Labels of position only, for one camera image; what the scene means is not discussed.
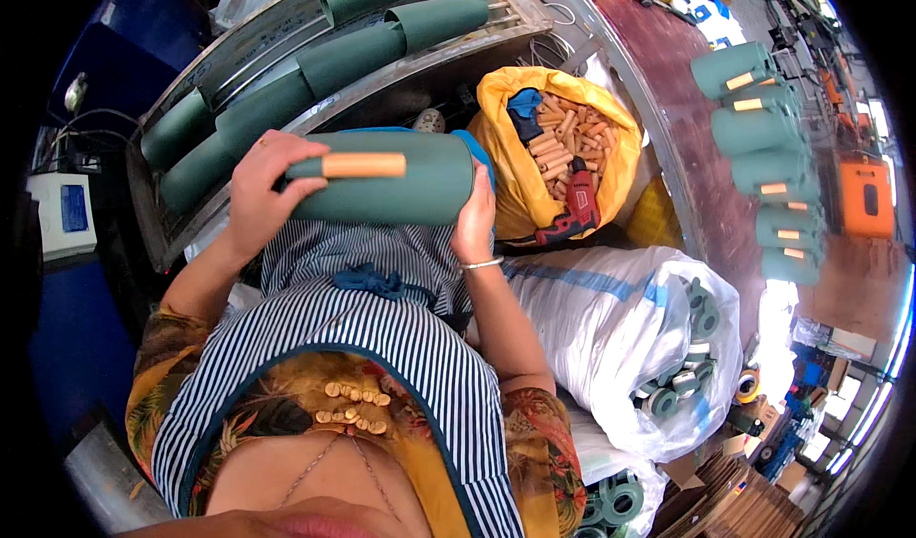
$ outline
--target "floral shirt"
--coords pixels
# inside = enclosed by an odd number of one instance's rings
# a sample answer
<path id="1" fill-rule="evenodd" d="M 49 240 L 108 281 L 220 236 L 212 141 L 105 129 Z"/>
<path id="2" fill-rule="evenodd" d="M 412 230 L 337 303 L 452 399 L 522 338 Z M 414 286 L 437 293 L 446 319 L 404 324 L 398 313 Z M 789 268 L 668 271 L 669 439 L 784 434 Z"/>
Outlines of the floral shirt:
<path id="1" fill-rule="evenodd" d="M 146 325 L 126 426 L 131 450 L 150 479 L 156 431 L 181 383 L 196 369 L 208 335 L 202 322 L 164 311 Z M 507 393 L 502 405 L 512 494 L 525 535 L 572 535 L 582 519 L 585 488 L 566 408 L 541 389 Z M 410 478 L 433 535 L 468 535 L 423 411 L 376 363 L 340 352 L 283 360 L 235 402 L 201 462 L 188 514 L 205 512 L 220 465 L 237 446 L 260 436 L 318 430 L 364 437 L 382 447 Z"/>

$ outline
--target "workbench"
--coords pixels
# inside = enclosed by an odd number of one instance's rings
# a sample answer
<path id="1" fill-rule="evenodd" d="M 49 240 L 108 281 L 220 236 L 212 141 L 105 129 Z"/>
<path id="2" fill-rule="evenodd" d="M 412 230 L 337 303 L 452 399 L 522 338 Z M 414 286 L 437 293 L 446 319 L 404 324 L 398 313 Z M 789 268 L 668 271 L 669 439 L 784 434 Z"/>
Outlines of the workbench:
<path id="1" fill-rule="evenodd" d="M 665 175 L 686 252 L 705 261 L 738 290 L 740 334 L 758 329 L 762 248 L 759 204 L 732 184 L 710 116 L 719 107 L 700 92 L 690 62 L 709 52 L 698 29 L 659 7 L 631 0 L 556 0 L 570 7 L 600 44 L 626 87 Z"/>

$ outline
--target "blue and white striped fabric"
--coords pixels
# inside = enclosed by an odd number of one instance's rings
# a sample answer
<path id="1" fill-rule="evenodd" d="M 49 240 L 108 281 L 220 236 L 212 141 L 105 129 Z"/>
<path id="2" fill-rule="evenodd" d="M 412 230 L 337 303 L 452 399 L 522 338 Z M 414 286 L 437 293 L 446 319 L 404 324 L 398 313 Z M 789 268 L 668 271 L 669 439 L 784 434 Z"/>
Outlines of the blue and white striped fabric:
<path id="1" fill-rule="evenodd" d="M 496 373 L 437 316 L 470 307 L 451 235 L 451 227 L 288 222 L 265 250 L 267 299 L 216 326 L 156 434 L 153 477 L 172 513 L 186 515 L 200 462 L 252 382 L 304 351 L 348 351 L 388 370 L 423 408 L 471 534 L 522 536 Z M 429 290 L 434 306 L 418 291 L 392 302 L 333 286 L 339 270 L 367 261 Z"/>

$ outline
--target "yellow plastic bag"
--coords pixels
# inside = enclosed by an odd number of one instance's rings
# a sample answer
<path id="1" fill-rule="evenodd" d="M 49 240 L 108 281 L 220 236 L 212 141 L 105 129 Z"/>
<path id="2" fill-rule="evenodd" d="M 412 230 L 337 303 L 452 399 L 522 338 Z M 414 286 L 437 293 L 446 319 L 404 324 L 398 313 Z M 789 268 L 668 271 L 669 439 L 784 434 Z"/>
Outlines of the yellow plastic bag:
<path id="1" fill-rule="evenodd" d="M 506 110 L 510 98 L 526 87 L 547 91 L 573 103 L 591 105 L 614 126 L 617 144 L 604 162 L 604 177 L 595 194 L 601 226 L 614 219 L 635 176 L 642 135 L 635 120 L 606 89 L 585 79 L 545 67 L 503 67 L 477 86 L 480 112 L 468 126 L 493 160 L 497 176 L 497 239 L 534 245 L 536 228 L 547 228 L 565 212 L 565 205 L 547 193 L 541 171 L 519 140 Z M 590 229 L 573 236 L 584 238 Z"/>

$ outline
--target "silver bracelet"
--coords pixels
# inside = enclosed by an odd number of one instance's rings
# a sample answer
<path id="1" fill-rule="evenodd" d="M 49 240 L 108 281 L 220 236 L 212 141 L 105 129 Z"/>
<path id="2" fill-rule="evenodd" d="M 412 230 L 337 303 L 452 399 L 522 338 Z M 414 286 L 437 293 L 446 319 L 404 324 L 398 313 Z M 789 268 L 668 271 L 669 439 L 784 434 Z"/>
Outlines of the silver bracelet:
<path id="1" fill-rule="evenodd" d="M 458 264 L 458 271 L 465 271 L 466 269 L 477 269 L 477 268 L 486 268 L 487 266 L 496 266 L 503 263 L 502 256 L 494 256 L 493 259 L 488 259 L 487 261 L 482 261 L 479 264 Z"/>

